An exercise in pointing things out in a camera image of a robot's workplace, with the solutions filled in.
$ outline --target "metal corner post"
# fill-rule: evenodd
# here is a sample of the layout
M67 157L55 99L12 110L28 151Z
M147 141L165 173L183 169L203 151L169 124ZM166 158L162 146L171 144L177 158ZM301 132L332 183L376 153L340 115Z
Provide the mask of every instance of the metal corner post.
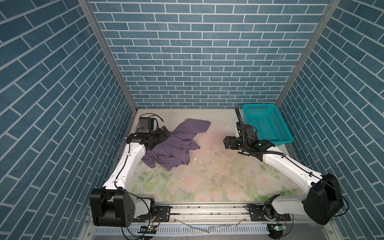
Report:
M95 37L101 47L101 50L104 52L104 55L112 69L113 74L115 75L117 82L119 83L122 92L124 93L124 96L126 97L128 104L132 108L133 112L137 112L137 107L135 106L135 103L132 99L132 96L130 95L127 85L124 82L124 78L121 75L121 72L118 68L118 65L115 61L115 58L113 57L113 54L108 46L108 43L104 37L104 34L100 28L100 25L96 19L96 15L92 10L91 4L89 3L89 0L78 0L81 9L84 12L84 15L86 19L88 20L89 25L91 26L91 29L93 33L95 34Z
M325 27L327 26L329 20L331 19L333 13L336 11L337 6L339 6L341 0L330 0L327 7L324 9L323 15L321 16L319 23L316 25L313 33L308 40L307 45L305 46L302 54L297 60L296 65L293 67L290 76L288 77L287 82L285 83L283 89L281 90L280 95L277 97L275 105L280 107L285 96L288 94L289 89L292 87L297 76L299 75L301 69L303 68L305 62L307 61L309 55L312 52L312 49L315 47L317 41L319 40L321 34L323 33Z

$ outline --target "crumpled cloth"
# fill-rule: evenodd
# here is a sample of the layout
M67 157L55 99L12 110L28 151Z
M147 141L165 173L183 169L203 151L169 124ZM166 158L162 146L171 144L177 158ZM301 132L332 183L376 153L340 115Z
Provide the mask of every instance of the crumpled cloth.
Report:
M141 159L148 167L155 168L155 162L168 171L173 167L189 164L189 151L200 149L192 139L201 132L206 132L210 121L190 119L180 123L170 137L157 144L154 149L147 150Z

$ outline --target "basket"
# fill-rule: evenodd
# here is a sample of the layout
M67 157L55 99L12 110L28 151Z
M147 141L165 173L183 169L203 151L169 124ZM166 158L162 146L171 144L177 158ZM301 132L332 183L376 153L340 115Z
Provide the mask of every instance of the basket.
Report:
M279 110L273 104L244 104L244 121L257 128L260 140L266 139L276 146L293 142Z

